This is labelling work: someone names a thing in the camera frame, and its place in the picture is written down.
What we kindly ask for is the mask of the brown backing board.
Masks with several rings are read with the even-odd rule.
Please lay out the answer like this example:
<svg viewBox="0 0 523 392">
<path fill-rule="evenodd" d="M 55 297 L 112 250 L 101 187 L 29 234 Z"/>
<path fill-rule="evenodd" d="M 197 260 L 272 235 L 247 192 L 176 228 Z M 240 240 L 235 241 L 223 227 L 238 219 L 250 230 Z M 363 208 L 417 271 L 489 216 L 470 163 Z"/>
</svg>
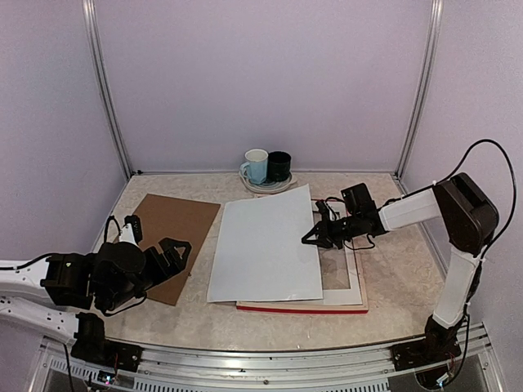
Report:
<svg viewBox="0 0 523 392">
<path fill-rule="evenodd" d="M 134 211 L 141 220 L 143 239 L 139 248 L 160 250 L 163 238 L 187 241 L 192 250 L 186 269 L 167 282 L 148 291 L 148 298 L 165 305 L 176 305 L 197 256 L 220 209 L 219 203 L 147 194 Z"/>
</svg>

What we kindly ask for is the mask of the red and dark photo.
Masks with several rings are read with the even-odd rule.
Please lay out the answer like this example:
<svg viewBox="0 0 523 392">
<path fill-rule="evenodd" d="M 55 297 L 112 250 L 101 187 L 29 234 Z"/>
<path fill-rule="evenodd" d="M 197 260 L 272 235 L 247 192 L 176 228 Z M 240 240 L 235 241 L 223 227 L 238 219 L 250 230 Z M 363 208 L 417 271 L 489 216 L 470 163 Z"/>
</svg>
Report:
<svg viewBox="0 0 523 392">
<path fill-rule="evenodd" d="M 207 301 L 276 302 L 323 296 L 308 185 L 225 205 Z"/>
</svg>

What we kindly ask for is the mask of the white mat board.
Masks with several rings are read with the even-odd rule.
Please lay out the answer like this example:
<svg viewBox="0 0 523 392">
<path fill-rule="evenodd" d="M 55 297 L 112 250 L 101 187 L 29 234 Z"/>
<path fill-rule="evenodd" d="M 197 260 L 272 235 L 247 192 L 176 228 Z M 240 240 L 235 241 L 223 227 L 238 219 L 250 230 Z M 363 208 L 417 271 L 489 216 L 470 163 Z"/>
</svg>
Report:
<svg viewBox="0 0 523 392">
<path fill-rule="evenodd" d="M 314 305 L 362 305 L 360 278 L 355 253 L 347 246 L 319 248 L 323 299 Z"/>
</svg>

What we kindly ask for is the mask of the red and wood picture frame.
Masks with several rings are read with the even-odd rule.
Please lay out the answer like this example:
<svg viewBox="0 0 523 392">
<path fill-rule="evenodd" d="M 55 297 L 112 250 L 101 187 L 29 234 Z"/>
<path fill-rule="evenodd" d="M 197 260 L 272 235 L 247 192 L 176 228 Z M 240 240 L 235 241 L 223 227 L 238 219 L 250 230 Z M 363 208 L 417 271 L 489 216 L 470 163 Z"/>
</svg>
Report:
<svg viewBox="0 0 523 392">
<path fill-rule="evenodd" d="M 362 305 L 314 305 L 310 301 L 314 300 L 292 300 L 276 302 L 248 302 L 238 301 L 236 308 L 239 310 L 271 312 L 282 314 L 366 314 L 369 311 L 367 292 L 364 282 L 364 271 L 361 262 L 355 260 L 358 267 L 360 278 L 360 288 L 363 299 Z"/>
</svg>

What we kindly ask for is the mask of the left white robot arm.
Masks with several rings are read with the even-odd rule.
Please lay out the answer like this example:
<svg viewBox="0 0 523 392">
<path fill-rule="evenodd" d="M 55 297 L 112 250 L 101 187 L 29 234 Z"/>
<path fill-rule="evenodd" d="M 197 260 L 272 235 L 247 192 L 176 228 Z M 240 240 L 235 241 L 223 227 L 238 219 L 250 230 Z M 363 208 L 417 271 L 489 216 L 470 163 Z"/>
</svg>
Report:
<svg viewBox="0 0 523 392">
<path fill-rule="evenodd" d="M 49 253 L 20 265 L 1 263 L 1 315 L 72 345 L 80 315 L 112 317 L 142 304 L 149 291 L 181 273 L 190 243 L 164 238 L 141 250 L 135 241 L 103 243 L 97 252 Z"/>
</svg>

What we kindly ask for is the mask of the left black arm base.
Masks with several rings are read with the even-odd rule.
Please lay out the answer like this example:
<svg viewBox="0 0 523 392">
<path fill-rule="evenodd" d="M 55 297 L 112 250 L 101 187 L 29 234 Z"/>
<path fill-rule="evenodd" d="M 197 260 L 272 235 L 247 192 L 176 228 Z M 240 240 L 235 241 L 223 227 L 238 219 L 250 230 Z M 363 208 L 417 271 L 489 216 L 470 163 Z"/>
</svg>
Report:
<svg viewBox="0 0 523 392">
<path fill-rule="evenodd" d="M 94 363 L 115 371 L 137 372 L 143 348 L 139 345 L 109 340 L 105 337 L 105 325 L 95 314 L 79 313 L 78 329 L 70 351 L 75 359 Z"/>
</svg>

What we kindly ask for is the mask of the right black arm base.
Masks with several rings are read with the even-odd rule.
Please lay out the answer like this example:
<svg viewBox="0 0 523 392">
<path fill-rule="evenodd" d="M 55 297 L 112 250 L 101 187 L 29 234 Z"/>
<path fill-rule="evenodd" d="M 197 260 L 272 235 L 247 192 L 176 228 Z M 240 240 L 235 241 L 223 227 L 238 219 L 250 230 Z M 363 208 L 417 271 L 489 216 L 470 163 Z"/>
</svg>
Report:
<svg viewBox="0 0 523 392">
<path fill-rule="evenodd" d="M 445 328 L 430 316 L 421 340 L 400 343 L 391 347 L 395 370 L 398 372 L 419 368 L 460 356 L 462 351 L 457 333 L 464 320 L 465 318 L 462 317 L 454 326 Z"/>
</svg>

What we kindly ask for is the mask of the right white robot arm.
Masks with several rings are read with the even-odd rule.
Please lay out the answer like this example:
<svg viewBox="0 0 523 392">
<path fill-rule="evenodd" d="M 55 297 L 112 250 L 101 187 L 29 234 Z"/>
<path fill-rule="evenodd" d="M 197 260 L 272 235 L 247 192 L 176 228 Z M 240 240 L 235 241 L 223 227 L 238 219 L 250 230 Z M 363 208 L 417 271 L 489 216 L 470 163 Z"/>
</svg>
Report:
<svg viewBox="0 0 523 392">
<path fill-rule="evenodd" d="M 341 249 L 355 237 L 377 237 L 417 223 L 441 218 L 451 244 L 449 269 L 432 323 L 450 329 L 461 323 L 478 288 L 483 253 L 499 223 L 497 208 L 462 172 L 378 207 L 366 184 L 342 191 L 346 216 L 336 218 L 327 200 L 315 205 L 320 221 L 302 237 L 302 243 Z"/>
</svg>

